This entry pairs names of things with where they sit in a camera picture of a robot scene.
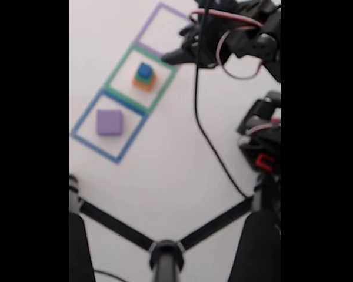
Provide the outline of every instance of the purple square outline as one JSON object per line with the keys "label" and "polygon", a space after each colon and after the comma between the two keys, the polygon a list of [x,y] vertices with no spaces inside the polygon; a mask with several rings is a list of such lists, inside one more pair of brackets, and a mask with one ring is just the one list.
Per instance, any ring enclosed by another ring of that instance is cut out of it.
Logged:
{"label": "purple square outline", "polygon": [[181,18],[185,19],[188,22],[191,22],[191,20],[188,18],[188,16],[184,15],[182,12],[174,9],[173,7],[170,7],[169,5],[160,2],[158,3],[158,5],[155,7],[155,9],[153,10],[152,14],[150,15],[150,17],[146,20],[145,25],[141,28],[139,34],[137,34],[134,43],[137,44],[138,46],[140,46],[142,49],[148,51],[149,53],[153,53],[154,55],[156,55],[157,57],[161,57],[163,55],[163,53],[161,53],[160,51],[157,51],[155,49],[153,49],[152,47],[141,43],[141,38],[144,35],[145,31],[149,28],[150,24],[152,23],[153,19],[157,16],[157,13],[161,10],[161,9],[166,9],[167,11],[169,11],[170,13],[176,15],[176,16],[180,16]]}

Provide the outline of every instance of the cable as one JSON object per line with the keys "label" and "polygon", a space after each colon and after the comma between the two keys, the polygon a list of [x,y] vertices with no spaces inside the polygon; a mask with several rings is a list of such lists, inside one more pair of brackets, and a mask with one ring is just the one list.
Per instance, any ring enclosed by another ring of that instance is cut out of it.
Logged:
{"label": "cable", "polygon": [[111,274],[111,273],[108,273],[108,272],[105,272],[105,271],[102,271],[102,270],[97,270],[97,269],[95,269],[94,272],[95,272],[95,273],[99,273],[99,274],[106,275],[106,276],[111,277],[111,278],[114,278],[114,279],[117,279],[117,280],[120,281],[120,282],[127,282],[127,281],[125,281],[124,279],[122,279],[122,278],[120,278],[120,277],[118,277],[118,276],[116,276],[116,275],[113,275],[113,274]]}
{"label": "cable", "polygon": [[[242,27],[239,27],[239,28],[236,28],[235,30],[246,30],[246,29],[254,29],[256,27],[254,26],[242,26]],[[256,70],[256,72],[251,75],[251,76],[247,76],[247,77],[240,77],[240,76],[236,76],[236,75],[233,75],[231,74],[227,69],[226,67],[224,66],[224,64],[222,63],[221,61],[221,58],[220,58],[220,53],[221,53],[221,48],[226,40],[226,38],[229,36],[229,34],[231,33],[231,30],[227,30],[223,36],[221,37],[221,39],[219,40],[218,44],[217,44],[217,49],[216,49],[216,60],[217,60],[217,63],[219,66],[222,67],[222,70],[230,77],[234,78],[234,79],[238,79],[238,80],[250,80],[250,79],[253,79],[255,78],[259,72],[260,72],[260,69],[261,69],[261,66],[263,65],[263,60],[260,60],[259,62],[259,65],[258,65],[258,68]]]}
{"label": "cable", "polygon": [[[193,21],[196,22],[196,20],[194,20],[193,18],[191,18],[192,15],[194,14],[198,14],[198,15],[205,15],[205,9],[195,9],[191,12],[189,18]],[[208,13],[212,16],[218,16],[220,18],[225,18],[225,19],[234,19],[236,21],[240,21],[240,22],[245,22],[246,24],[250,24],[253,26],[257,26],[259,28],[261,28],[263,26],[262,23],[258,22],[255,19],[249,18],[247,16],[242,16],[242,15],[237,15],[237,14],[233,14],[233,13],[228,13],[228,12],[223,12],[223,11],[219,11],[219,10],[214,10],[214,9],[209,9]]]}
{"label": "cable", "polygon": [[266,123],[264,125],[254,126],[253,128],[246,131],[246,135],[254,134],[255,132],[260,131],[260,130],[270,129],[274,126],[275,126],[274,123]]}
{"label": "cable", "polygon": [[213,144],[211,143],[211,141],[209,140],[207,134],[204,132],[200,121],[199,121],[199,116],[198,116],[198,107],[197,107],[197,102],[198,102],[198,81],[199,81],[199,56],[200,56],[200,50],[201,50],[201,45],[202,45],[202,34],[203,34],[203,30],[204,30],[204,26],[205,23],[207,21],[207,14],[210,11],[209,7],[211,6],[213,0],[208,0],[208,3],[205,6],[205,12],[203,14],[202,20],[201,20],[201,26],[200,26],[200,31],[199,31],[199,37],[198,37],[198,46],[197,46],[197,52],[196,52],[196,72],[195,72],[195,118],[196,118],[196,123],[201,131],[201,133],[203,134],[205,140],[207,140],[209,146],[211,147],[212,151],[214,152],[214,154],[216,155],[219,163],[221,164],[222,168],[224,169],[225,173],[227,174],[228,178],[230,179],[231,183],[234,185],[234,187],[237,189],[237,191],[244,196],[246,199],[248,198],[248,196],[246,196],[242,190],[237,186],[237,184],[234,182],[233,178],[231,177],[229,171],[227,170],[227,168],[225,167],[223,161],[221,160],[219,154],[217,153],[216,149],[214,148]]}

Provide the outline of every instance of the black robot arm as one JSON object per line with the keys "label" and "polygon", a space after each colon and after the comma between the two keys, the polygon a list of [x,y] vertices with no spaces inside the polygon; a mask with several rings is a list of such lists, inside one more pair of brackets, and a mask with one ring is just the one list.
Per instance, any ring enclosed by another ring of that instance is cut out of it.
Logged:
{"label": "black robot arm", "polygon": [[[203,8],[205,1],[197,1]],[[237,58],[245,55],[262,59],[264,67],[281,83],[281,10],[271,0],[251,0],[237,3],[236,0],[214,1],[212,11],[207,19],[203,34],[204,40],[200,53],[200,68],[218,66],[216,50],[219,40],[226,31],[231,33],[226,38],[219,53],[222,64],[231,54]],[[179,34],[184,37],[182,46],[165,54],[162,60],[171,65],[195,63],[200,30],[201,14],[199,9],[197,21],[186,26]],[[256,26],[248,22],[233,19],[232,15],[244,16],[260,23]],[[253,26],[253,29],[242,27]]]}

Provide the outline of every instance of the stacked cubes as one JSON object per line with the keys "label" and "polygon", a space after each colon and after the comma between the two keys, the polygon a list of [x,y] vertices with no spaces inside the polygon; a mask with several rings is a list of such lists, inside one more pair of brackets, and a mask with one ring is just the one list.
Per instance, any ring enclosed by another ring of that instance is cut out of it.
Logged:
{"label": "stacked cubes", "polygon": [[151,66],[141,63],[135,77],[132,80],[132,84],[144,91],[150,92],[156,81],[156,75]]}

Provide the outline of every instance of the blue square outline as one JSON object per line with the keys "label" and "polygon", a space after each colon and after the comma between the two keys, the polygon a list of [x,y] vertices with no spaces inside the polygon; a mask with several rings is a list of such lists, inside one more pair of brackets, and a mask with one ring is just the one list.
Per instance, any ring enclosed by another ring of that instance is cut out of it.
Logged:
{"label": "blue square outline", "polygon": [[[127,140],[126,144],[124,144],[124,147],[123,147],[123,149],[121,150],[121,152],[119,153],[118,156],[113,156],[112,154],[110,154],[110,153],[106,152],[105,150],[99,148],[97,145],[94,145],[93,143],[91,143],[90,141],[86,140],[85,138],[81,137],[78,134],[78,130],[81,127],[81,125],[83,124],[84,120],[90,114],[91,110],[93,109],[93,107],[95,106],[95,104],[97,103],[99,98],[101,98],[102,96],[109,97],[114,102],[125,106],[129,110],[137,113],[138,115],[140,115],[142,117],[142,119],[140,120],[139,124],[137,125],[137,127],[135,128],[135,130],[132,132],[132,134],[130,135],[129,139]],[[141,129],[142,129],[142,127],[145,124],[147,119],[148,119],[148,115],[145,112],[133,107],[130,103],[126,103],[126,102],[124,102],[121,99],[117,99],[116,97],[114,97],[112,94],[110,94],[105,89],[100,89],[99,92],[92,99],[92,101],[90,102],[88,107],[85,109],[84,113],[78,119],[78,121],[76,122],[76,125],[72,128],[72,130],[71,130],[69,135],[70,135],[70,137],[72,137],[75,140],[79,141],[80,143],[82,143],[86,147],[90,148],[91,150],[96,151],[101,156],[109,159],[110,161],[112,161],[112,162],[114,162],[116,164],[119,164],[120,161],[125,156],[126,152],[128,151],[129,147],[132,145],[133,141],[137,137],[138,133],[141,131]]]}

